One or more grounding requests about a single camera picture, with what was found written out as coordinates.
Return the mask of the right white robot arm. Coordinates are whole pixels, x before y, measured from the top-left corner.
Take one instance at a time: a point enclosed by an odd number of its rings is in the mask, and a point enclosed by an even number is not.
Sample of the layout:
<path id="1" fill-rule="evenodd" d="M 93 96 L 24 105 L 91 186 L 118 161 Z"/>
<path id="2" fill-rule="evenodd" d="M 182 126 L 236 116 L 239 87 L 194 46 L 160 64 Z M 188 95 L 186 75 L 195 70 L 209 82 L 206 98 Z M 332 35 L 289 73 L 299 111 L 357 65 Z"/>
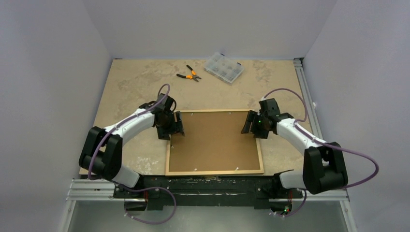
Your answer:
<path id="1" fill-rule="evenodd" d="M 340 189 L 348 184 L 343 152 L 336 142 L 328 143 L 297 125 L 289 113 L 282 113 L 274 98 L 259 102 L 259 111 L 248 111 L 242 134 L 267 139 L 274 133 L 287 140 L 303 155 L 301 171 L 288 170 L 274 174 L 272 192 L 279 197 L 290 189 L 305 189 L 312 194 Z"/>

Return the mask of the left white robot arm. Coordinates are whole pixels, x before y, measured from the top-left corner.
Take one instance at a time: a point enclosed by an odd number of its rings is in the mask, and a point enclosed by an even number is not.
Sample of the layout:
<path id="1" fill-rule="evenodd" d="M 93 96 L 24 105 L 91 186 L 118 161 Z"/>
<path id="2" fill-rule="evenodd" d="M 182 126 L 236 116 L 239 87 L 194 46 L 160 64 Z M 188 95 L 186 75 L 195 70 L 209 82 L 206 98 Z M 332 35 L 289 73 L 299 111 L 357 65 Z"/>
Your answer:
<path id="1" fill-rule="evenodd" d="M 91 174 L 125 186 L 133 198 L 144 193 L 141 175 L 122 163 L 123 146 L 144 130 L 155 127 L 158 139 L 170 140 L 171 135 L 184 135 L 182 114 L 171 107 L 176 101 L 166 94 L 159 94 L 124 120 L 111 126 L 92 127 L 87 134 L 79 166 Z"/>

